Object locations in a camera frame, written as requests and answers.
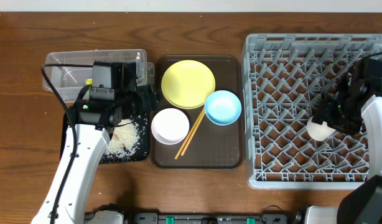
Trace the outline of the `green orange snack wrapper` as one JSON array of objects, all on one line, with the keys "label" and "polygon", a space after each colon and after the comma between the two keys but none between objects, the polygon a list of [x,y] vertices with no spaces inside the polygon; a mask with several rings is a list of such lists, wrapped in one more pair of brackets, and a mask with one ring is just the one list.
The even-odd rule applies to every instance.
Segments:
[{"label": "green orange snack wrapper", "polygon": [[92,86],[92,84],[93,84],[93,80],[92,79],[86,79],[85,80],[85,85]]}]

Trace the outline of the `white pink bowl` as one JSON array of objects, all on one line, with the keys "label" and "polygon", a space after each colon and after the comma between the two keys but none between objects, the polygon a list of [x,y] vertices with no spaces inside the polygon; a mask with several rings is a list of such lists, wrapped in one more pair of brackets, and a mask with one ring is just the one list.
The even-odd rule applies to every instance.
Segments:
[{"label": "white pink bowl", "polygon": [[185,139],[189,133],[189,119],[181,110],[167,108],[158,112],[151,123],[155,140],[165,145],[174,145]]}]

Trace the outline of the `white cup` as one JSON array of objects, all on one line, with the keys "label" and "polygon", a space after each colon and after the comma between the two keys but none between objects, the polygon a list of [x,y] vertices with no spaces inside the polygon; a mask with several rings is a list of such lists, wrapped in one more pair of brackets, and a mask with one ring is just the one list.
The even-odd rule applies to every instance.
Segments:
[{"label": "white cup", "polygon": [[324,141],[331,136],[336,130],[329,127],[327,122],[318,124],[312,121],[310,118],[307,122],[307,132],[309,136],[316,141]]}]

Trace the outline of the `light blue bowl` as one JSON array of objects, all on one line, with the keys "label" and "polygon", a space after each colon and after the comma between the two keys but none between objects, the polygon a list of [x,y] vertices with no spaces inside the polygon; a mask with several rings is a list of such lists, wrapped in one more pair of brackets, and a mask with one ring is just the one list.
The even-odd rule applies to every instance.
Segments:
[{"label": "light blue bowl", "polygon": [[240,99],[232,92],[218,90],[213,92],[204,105],[207,118],[219,126],[234,123],[241,115],[242,105]]}]

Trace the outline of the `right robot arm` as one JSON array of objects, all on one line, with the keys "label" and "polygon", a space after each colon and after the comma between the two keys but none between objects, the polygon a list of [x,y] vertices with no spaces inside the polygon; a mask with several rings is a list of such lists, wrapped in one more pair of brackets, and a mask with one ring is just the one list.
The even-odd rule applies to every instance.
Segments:
[{"label": "right robot arm", "polygon": [[309,119],[307,132],[323,141],[335,131],[350,134],[361,125],[368,139],[366,182],[337,207],[309,207],[305,223],[382,223],[382,78],[343,80],[337,98],[324,99],[318,114]]}]

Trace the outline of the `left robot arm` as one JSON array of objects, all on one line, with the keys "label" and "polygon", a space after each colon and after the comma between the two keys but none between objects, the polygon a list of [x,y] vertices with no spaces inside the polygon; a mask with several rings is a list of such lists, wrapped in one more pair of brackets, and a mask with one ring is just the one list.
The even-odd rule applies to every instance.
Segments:
[{"label": "left robot arm", "polygon": [[152,85],[128,89],[84,86],[65,108],[68,128],[52,185],[33,223],[84,223],[99,164],[143,161],[149,154]]}]

